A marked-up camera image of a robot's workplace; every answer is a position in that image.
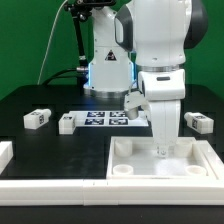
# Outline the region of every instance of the green wall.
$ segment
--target green wall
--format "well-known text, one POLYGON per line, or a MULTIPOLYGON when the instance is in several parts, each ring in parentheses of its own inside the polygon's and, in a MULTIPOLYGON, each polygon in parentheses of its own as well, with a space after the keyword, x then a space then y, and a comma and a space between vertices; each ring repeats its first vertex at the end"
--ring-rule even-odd
MULTIPOLYGON (((0 99, 22 85, 36 84, 53 20, 63 0, 0 1, 0 99)), ((118 9, 128 0, 117 1, 118 9)), ((224 4, 204 0, 209 30, 200 45, 188 50, 186 82, 207 86, 224 99, 224 4)), ((91 21, 82 24, 88 58, 93 56, 91 21)), ((56 27, 43 79, 77 65, 77 44, 69 13, 56 27)))

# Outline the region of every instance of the white holder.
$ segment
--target white holder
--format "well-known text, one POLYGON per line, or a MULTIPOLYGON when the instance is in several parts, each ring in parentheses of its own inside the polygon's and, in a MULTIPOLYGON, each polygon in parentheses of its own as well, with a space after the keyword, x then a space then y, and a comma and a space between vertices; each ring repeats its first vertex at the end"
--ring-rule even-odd
POLYGON ((59 134, 60 135, 72 135, 76 124, 76 115, 74 113, 64 114, 59 121, 59 134))
POLYGON ((24 128, 36 130, 49 122, 51 111, 49 109, 37 109, 23 117, 24 128))
POLYGON ((0 142, 0 174, 13 157, 12 142, 0 142))

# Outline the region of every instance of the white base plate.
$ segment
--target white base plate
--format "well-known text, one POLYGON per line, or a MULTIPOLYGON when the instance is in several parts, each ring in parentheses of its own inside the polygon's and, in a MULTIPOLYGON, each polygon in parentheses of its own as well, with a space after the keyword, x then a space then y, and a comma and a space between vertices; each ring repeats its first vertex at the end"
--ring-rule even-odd
MULTIPOLYGON (((118 138, 112 138, 111 146, 118 138)), ((146 137, 131 139, 136 145, 152 142, 146 137)), ((111 173, 114 163, 111 151, 108 163, 111 179, 0 181, 0 205, 224 205, 222 161, 207 141, 193 144, 197 148, 194 150, 199 152, 199 160, 196 158, 194 162, 199 161, 206 168, 205 177, 188 177, 178 171, 172 175, 136 173, 133 177, 116 178, 111 173)))

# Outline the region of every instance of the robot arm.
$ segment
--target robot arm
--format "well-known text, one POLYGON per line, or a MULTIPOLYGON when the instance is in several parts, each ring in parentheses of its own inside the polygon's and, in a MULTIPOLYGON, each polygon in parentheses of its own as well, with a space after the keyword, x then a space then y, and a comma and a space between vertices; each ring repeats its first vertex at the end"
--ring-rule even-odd
POLYGON ((192 0, 133 0, 115 19, 117 43, 136 51, 140 92, 126 96, 125 111, 133 119, 134 108, 143 107, 161 157, 168 155, 179 132, 180 100, 185 97, 185 72, 180 65, 185 62, 191 15, 192 0))

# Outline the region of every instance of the black table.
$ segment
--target black table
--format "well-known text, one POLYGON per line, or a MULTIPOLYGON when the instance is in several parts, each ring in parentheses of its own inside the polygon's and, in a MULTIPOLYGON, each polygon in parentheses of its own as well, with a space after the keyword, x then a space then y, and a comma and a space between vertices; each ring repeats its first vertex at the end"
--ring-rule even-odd
MULTIPOLYGON (((208 140, 224 155, 224 102, 203 86, 187 85, 182 101, 180 136, 208 140), (186 127, 185 112, 201 112, 215 120, 213 134, 186 127)), ((151 136, 149 127, 76 128, 72 136, 58 134, 58 121, 69 111, 123 110, 123 99, 99 99, 80 94, 75 86, 24 86, 0 102, 0 141, 13 141, 14 158, 0 180, 103 179, 111 136, 151 136), (25 130, 23 116, 49 108, 52 116, 38 130, 25 130)), ((222 206, 47 206, 1 207, 1 223, 223 223, 222 206)))

